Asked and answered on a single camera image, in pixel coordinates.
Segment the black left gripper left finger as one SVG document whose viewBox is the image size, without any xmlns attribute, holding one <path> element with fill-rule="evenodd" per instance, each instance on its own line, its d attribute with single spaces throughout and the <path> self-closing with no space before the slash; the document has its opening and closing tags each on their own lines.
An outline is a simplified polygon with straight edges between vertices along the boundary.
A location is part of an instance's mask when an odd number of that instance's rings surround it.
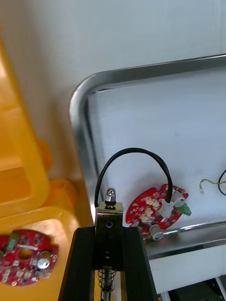
<svg viewBox="0 0 226 301">
<path fill-rule="evenodd" d="M 93 301 L 95 271 L 102 266 L 103 246 L 96 227 L 78 228 L 73 235 L 59 301 Z"/>
</svg>

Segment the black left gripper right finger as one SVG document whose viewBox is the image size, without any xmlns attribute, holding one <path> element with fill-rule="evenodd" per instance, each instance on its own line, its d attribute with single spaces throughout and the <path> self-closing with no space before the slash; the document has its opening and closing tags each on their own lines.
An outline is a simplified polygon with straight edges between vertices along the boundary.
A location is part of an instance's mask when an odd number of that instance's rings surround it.
<svg viewBox="0 0 226 301">
<path fill-rule="evenodd" d="M 158 295 L 138 228 L 122 229 L 123 272 L 128 301 L 157 301 Z"/>
</svg>

